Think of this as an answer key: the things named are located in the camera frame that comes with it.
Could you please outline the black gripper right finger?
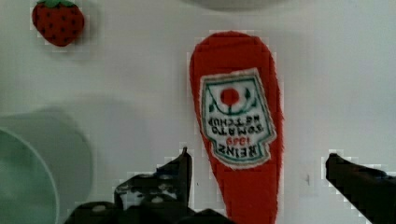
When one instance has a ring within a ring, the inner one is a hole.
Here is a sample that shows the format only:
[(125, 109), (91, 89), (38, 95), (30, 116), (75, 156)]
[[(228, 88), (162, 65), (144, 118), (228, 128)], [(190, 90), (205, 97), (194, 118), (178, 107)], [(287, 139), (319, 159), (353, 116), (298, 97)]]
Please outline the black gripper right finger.
[(331, 153), (326, 179), (372, 224), (395, 224), (396, 178)]

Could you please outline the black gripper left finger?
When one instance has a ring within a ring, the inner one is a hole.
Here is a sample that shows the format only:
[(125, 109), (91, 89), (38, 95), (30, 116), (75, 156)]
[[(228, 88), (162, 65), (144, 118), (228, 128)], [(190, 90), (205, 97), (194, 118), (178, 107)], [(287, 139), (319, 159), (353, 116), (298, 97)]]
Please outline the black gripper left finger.
[(191, 177), (192, 158), (188, 148), (183, 147), (180, 155), (153, 174), (135, 175), (119, 184), (114, 190), (114, 201), (124, 211), (148, 205), (189, 214)]

